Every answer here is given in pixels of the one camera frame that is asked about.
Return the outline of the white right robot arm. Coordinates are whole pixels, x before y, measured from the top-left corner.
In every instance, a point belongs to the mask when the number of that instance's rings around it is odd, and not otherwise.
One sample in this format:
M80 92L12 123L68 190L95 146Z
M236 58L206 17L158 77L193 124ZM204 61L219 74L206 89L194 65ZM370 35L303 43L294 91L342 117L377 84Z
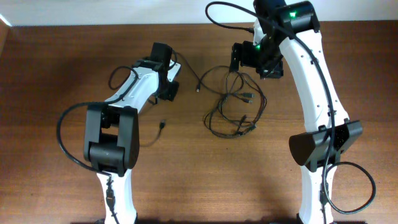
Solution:
M289 139L302 174L298 223L333 223L333 178L341 155L363 132L338 98L325 61L322 35L311 2L254 1L253 40L233 45L230 70L252 67L262 77L292 72L303 109L305 131Z

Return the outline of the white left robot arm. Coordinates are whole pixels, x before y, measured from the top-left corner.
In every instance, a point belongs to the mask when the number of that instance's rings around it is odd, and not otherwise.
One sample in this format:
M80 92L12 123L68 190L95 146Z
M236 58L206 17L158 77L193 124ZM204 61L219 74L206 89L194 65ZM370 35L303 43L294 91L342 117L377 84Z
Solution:
M99 223L135 223L132 168L139 155L139 112L154 96L173 101L181 65L172 59L173 48L155 42L150 56L131 67L117 92L86 111L83 156L91 163L103 189L106 216Z

